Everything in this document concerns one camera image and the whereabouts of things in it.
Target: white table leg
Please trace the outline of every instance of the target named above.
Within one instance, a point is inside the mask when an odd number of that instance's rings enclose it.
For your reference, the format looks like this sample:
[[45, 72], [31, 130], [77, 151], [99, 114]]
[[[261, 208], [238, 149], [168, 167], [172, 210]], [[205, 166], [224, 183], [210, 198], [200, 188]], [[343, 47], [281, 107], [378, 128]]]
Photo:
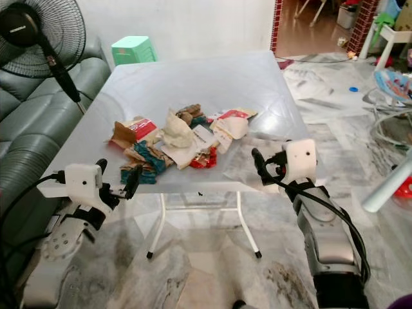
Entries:
[[317, 18], [318, 18], [319, 15], [321, 14], [322, 9], [323, 9], [323, 7], [324, 7], [325, 4], [326, 4], [326, 0], [322, 0], [321, 7], [318, 9], [318, 11], [317, 11], [317, 13], [316, 13], [315, 18], [313, 19], [313, 21], [310, 23], [310, 25], [309, 25], [310, 27], [315, 26], [315, 23], [316, 23], [316, 21], [317, 21]]
[[362, 46], [362, 50], [360, 51], [359, 59], [366, 59], [366, 57], [368, 56], [369, 46], [371, 44], [374, 34], [375, 34], [375, 26], [374, 24], [372, 24], [371, 28], [369, 29], [368, 36], [366, 37], [365, 43]]
[[306, 2], [304, 3], [304, 5], [303, 5], [302, 8], [300, 9], [299, 13], [297, 13], [297, 14], [295, 15], [295, 18], [298, 18], [298, 17], [302, 14], [304, 8], [306, 8], [306, 6], [308, 5], [309, 1], [310, 1], [310, 0], [306, 0]]
[[379, 62], [376, 65], [375, 71], [377, 70], [381, 70], [385, 68], [385, 65], [389, 59], [389, 56], [391, 54], [392, 51], [392, 47], [394, 44], [394, 38], [392, 37], [388, 43], [385, 46], [384, 52], [382, 53], [382, 55], [380, 56]]
[[245, 219], [243, 218], [243, 215], [242, 215], [241, 196], [240, 196], [239, 191], [236, 192], [236, 201], [238, 204], [238, 215], [239, 215], [240, 223], [242, 224], [243, 230], [246, 233], [247, 239], [249, 239], [249, 242], [252, 245], [252, 248], [253, 248], [253, 251], [255, 252], [256, 257], [260, 259], [262, 257], [262, 254], [260, 253], [260, 250], [258, 246], [256, 245], [255, 240], [253, 239], [252, 233], [250, 233], [249, 227], [247, 226]]
[[160, 216], [160, 222], [159, 226], [156, 231], [156, 235], [154, 236], [154, 240], [152, 242], [152, 245], [150, 246], [149, 251], [147, 252], [146, 257], [148, 259], [151, 259], [153, 257], [153, 252], [155, 251], [157, 242], [159, 240], [159, 237], [162, 233], [163, 227], [165, 225], [165, 218], [166, 218], [166, 205], [165, 205], [165, 196], [163, 193], [160, 193], [160, 203], [162, 204], [162, 215]]

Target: red brick column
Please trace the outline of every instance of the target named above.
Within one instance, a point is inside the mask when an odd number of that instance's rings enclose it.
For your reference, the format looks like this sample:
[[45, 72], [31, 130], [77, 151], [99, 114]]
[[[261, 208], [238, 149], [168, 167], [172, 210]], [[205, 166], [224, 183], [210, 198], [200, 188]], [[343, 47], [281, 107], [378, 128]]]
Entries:
[[273, 16], [272, 37], [270, 40], [270, 49], [275, 52], [277, 45], [277, 35], [279, 31], [279, 23], [281, 20], [283, 0], [275, 0], [275, 14]]
[[373, 21], [373, 16], [378, 7], [379, 0], [364, 0], [360, 8], [359, 16], [356, 20], [355, 28], [350, 37], [347, 52], [355, 52], [357, 55], [361, 52], [365, 43], [366, 36]]

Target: white pipe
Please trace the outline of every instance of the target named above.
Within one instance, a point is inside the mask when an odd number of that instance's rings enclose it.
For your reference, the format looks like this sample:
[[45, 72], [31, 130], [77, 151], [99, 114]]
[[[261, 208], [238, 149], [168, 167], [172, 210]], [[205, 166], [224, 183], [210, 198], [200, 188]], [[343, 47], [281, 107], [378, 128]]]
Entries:
[[368, 212], [377, 212], [412, 173], [412, 151], [406, 159], [362, 202]]

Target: white wall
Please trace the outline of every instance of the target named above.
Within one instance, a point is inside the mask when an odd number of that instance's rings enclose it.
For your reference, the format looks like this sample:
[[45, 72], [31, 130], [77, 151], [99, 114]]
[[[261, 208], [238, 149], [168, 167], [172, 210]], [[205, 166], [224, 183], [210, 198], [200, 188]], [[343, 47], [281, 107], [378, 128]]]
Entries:
[[275, 0], [77, 0], [88, 29], [110, 46], [148, 35], [159, 60], [268, 50]]

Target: trash pile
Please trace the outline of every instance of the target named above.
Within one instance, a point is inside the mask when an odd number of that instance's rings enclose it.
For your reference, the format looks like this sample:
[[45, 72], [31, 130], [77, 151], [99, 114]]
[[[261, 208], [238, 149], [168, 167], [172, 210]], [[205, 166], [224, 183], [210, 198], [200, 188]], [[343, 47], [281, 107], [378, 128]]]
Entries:
[[256, 114], [235, 108], [205, 116], [200, 104], [194, 104], [177, 112], [170, 109], [162, 129], [141, 116], [115, 122], [109, 143], [122, 148], [129, 159], [120, 167], [121, 182], [138, 165], [143, 167], [140, 183], [148, 184], [156, 183], [156, 177], [172, 164], [179, 170], [216, 166], [218, 153], [225, 154], [234, 139], [248, 133], [248, 119]]

